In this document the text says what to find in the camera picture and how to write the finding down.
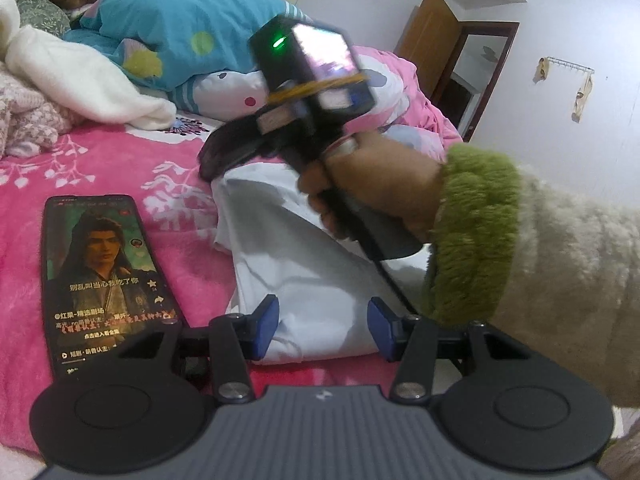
gray ribbed plate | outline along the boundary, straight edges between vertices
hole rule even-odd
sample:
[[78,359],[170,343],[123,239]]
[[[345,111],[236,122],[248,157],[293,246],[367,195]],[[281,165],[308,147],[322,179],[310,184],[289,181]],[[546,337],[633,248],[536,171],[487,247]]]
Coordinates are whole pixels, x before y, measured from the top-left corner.
[[271,386],[218,410],[203,435],[167,462],[127,475],[60,467],[41,480],[603,480],[593,468],[532,477],[501,472],[454,448],[421,408],[387,402],[377,386]]

smartphone screen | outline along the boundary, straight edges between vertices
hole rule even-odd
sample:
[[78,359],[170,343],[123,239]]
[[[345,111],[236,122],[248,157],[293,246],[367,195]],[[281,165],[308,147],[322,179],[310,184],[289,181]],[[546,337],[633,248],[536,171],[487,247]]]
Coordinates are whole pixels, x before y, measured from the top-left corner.
[[43,235],[43,315],[56,375],[162,318],[182,318],[131,197],[52,197]]
[[358,73],[349,46],[341,34],[298,23],[293,34],[304,52],[316,80],[345,77]]

pink blanket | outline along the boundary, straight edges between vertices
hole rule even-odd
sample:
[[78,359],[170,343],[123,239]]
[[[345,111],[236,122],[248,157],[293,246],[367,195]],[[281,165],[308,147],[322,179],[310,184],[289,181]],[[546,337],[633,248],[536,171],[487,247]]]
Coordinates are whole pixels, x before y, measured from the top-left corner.
[[391,52],[384,52],[368,46],[357,46],[355,50],[361,56],[369,56],[384,63],[404,82],[404,94],[409,98],[410,104],[408,110],[395,121],[395,124],[415,126],[438,134],[445,150],[448,150],[453,143],[462,142],[462,137],[455,126],[431,104],[420,90],[413,63]]
[[[44,203],[59,194],[129,194],[154,253],[192,326],[223,314],[235,289],[231,257],[212,246],[216,210],[198,179],[196,154],[206,125],[181,132],[84,126],[55,151],[0,161],[0,443],[35,450],[28,415],[51,382],[40,317],[40,229]],[[394,365],[379,356],[317,364],[252,367],[258,392],[267,384],[379,383]]]

black circular disc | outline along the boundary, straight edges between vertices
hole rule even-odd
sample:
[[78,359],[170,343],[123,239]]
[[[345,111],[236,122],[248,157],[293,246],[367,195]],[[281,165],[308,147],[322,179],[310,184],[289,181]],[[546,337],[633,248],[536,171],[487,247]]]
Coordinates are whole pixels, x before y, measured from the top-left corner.
[[48,461],[89,474],[120,474],[185,449],[206,418],[187,381],[151,363],[118,360],[79,370],[34,403],[31,434]]
[[454,384],[437,416],[449,436],[482,462],[546,472],[592,460],[612,431],[611,407],[569,372],[494,362]]

yellow dot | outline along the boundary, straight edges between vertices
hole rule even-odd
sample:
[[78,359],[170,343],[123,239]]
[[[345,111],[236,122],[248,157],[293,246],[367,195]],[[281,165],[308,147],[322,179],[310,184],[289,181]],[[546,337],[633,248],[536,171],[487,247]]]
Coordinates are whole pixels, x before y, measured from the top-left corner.
[[136,50],[123,64],[124,70],[139,78],[162,77],[162,61],[150,50]]
[[213,36],[208,32],[196,32],[191,38],[191,48],[198,56],[206,56],[213,50]]

